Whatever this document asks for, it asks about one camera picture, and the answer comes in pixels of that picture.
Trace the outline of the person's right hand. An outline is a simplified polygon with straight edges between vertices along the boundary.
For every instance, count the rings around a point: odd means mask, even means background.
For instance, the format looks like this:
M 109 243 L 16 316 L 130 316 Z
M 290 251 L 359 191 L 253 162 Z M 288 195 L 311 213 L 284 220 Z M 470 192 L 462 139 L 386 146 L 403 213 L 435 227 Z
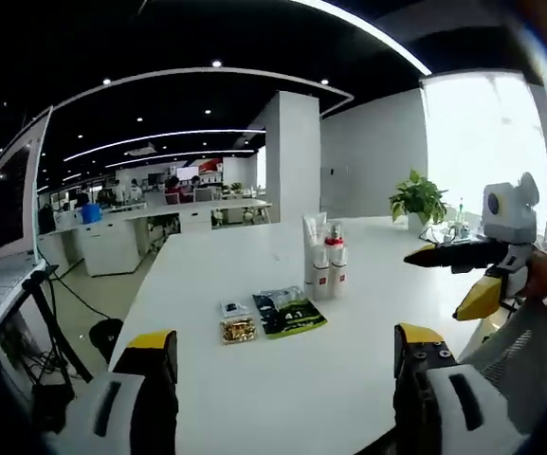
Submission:
M 547 251 L 535 249 L 528 262 L 528 277 L 521 294 L 526 299 L 547 298 Z

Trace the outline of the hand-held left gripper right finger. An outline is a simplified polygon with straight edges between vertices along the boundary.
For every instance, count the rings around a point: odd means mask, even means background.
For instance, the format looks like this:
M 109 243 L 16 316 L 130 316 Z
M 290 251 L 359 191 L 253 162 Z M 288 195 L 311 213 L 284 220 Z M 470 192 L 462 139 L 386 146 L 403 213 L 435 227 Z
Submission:
M 394 327 L 393 377 L 399 454 L 514 454 L 527 439 L 500 392 L 429 328 Z

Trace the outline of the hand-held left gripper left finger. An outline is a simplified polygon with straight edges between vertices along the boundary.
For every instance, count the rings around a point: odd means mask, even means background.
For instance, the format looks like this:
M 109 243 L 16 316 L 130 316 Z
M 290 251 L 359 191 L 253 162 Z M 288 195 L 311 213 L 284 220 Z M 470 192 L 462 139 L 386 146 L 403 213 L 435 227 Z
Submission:
M 65 426 L 46 439 L 49 452 L 174 454 L 176 384 L 176 331 L 136 337 L 70 402 Z

